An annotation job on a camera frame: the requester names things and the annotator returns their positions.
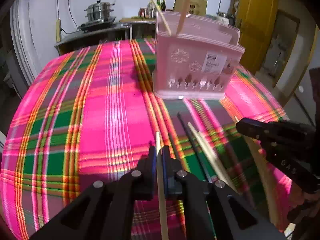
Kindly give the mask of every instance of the label sticker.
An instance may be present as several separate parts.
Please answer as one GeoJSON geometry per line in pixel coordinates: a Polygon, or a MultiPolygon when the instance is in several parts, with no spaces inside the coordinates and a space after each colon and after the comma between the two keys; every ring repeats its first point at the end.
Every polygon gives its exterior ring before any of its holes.
{"type": "Polygon", "coordinates": [[[202,65],[202,72],[220,74],[226,64],[227,56],[217,55],[215,52],[208,52],[202,65]]]}

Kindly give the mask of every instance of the kitchen counter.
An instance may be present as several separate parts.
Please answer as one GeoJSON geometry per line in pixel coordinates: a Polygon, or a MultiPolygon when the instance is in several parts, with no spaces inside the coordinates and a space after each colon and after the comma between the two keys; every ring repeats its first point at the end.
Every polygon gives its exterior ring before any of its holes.
{"type": "Polygon", "coordinates": [[[87,47],[90,45],[95,45],[100,42],[100,40],[108,38],[108,41],[114,41],[119,39],[119,36],[124,36],[124,39],[128,39],[128,25],[115,25],[114,27],[101,29],[92,32],[77,31],[71,33],[60,42],[57,42],[54,47],[59,52],[59,55],[66,54],[68,52],[87,47]]]}

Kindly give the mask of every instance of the wooden skewer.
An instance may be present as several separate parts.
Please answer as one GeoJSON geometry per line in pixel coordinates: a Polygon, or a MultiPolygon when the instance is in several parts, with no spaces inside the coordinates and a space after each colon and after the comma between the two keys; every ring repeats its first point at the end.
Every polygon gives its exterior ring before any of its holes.
{"type": "MultiPolygon", "coordinates": [[[[239,119],[236,116],[235,119],[236,122],[239,122],[239,119]]],[[[270,222],[277,226],[279,224],[280,218],[277,204],[275,201],[277,197],[274,194],[274,188],[276,188],[276,180],[273,177],[273,175],[270,174],[270,171],[268,171],[268,169],[266,168],[266,162],[263,159],[263,156],[259,153],[260,147],[255,143],[255,141],[252,138],[247,136],[243,136],[243,138],[247,143],[247,146],[249,147],[249,150],[251,152],[251,155],[257,166],[257,170],[261,178],[261,182],[266,194],[270,222]]]]}
{"type": "Polygon", "coordinates": [[[231,178],[229,177],[226,169],[223,167],[220,159],[218,158],[217,154],[214,150],[210,147],[210,144],[204,138],[201,132],[196,131],[193,125],[188,122],[188,126],[192,131],[193,135],[195,136],[196,140],[198,141],[200,147],[202,148],[205,156],[207,157],[211,167],[217,173],[219,179],[223,180],[229,187],[231,187],[235,192],[237,192],[236,187],[233,185],[231,178]]]}
{"type": "Polygon", "coordinates": [[[162,20],[163,20],[163,23],[164,23],[165,28],[167,29],[167,32],[168,32],[169,35],[171,36],[171,35],[172,35],[172,32],[171,32],[171,30],[170,30],[170,27],[169,27],[169,25],[168,25],[168,23],[167,23],[167,20],[165,19],[165,17],[164,17],[164,15],[163,15],[163,13],[162,13],[159,5],[157,4],[156,0],[151,0],[151,1],[153,2],[153,4],[155,5],[155,7],[157,8],[157,10],[158,10],[158,12],[159,12],[159,14],[160,14],[160,16],[161,16],[161,18],[162,18],[162,20]]]}
{"type": "Polygon", "coordinates": [[[163,185],[163,168],[161,157],[160,133],[156,132],[156,151],[157,151],[157,184],[158,184],[158,200],[160,213],[160,227],[162,240],[169,240],[168,223],[167,223],[167,207],[165,204],[164,185],[163,185]]]}
{"type": "Polygon", "coordinates": [[[184,0],[183,11],[181,12],[181,15],[180,15],[176,34],[182,31],[184,20],[186,19],[186,13],[189,11],[189,9],[190,9],[190,0],[184,0]]]}

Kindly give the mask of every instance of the table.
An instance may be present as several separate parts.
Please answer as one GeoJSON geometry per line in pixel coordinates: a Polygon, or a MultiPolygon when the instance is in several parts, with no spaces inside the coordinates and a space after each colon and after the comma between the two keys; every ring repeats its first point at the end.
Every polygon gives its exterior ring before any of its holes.
{"type": "MultiPolygon", "coordinates": [[[[287,119],[278,102],[241,66],[220,101],[162,100],[152,93],[155,63],[154,40],[115,41],[58,57],[39,74],[12,120],[1,165],[4,216],[17,239],[28,239],[94,181],[134,168],[156,131],[162,144],[173,135],[183,167],[203,179],[178,111],[205,134],[238,192],[266,216],[273,203],[274,223],[285,229],[291,180],[264,162],[275,181],[267,191],[252,145],[235,128],[235,116],[287,119]]],[[[167,214],[170,239],[183,239],[182,204],[168,201],[167,214]]],[[[136,201],[132,235],[160,239],[159,232],[158,200],[136,201]]]]}
{"type": "Polygon", "coordinates": [[[127,25],[121,26],[120,24],[115,24],[113,27],[91,32],[84,33],[83,31],[77,31],[69,34],[60,42],[57,42],[54,47],[61,56],[80,47],[87,47],[89,45],[97,44],[101,39],[106,37],[110,38],[110,35],[112,35],[111,41],[114,41],[116,38],[124,38],[127,40],[129,29],[130,27],[127,25]]]}

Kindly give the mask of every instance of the pink utensil holder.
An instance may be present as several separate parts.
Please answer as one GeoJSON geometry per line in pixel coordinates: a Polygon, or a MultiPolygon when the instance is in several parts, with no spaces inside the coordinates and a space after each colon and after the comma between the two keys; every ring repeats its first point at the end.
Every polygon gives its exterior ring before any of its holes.
{"type": "MultiPolygon", "coordinates": [[[[172,33],[176,33],[180,13],[163,13],[172,33]]],[[[158,97],[213,100],[224,97],[244,53],[238,29],[187,14],[182,31],[170,36],[157,14],[156,34],[153,91],[158,97]]]]}

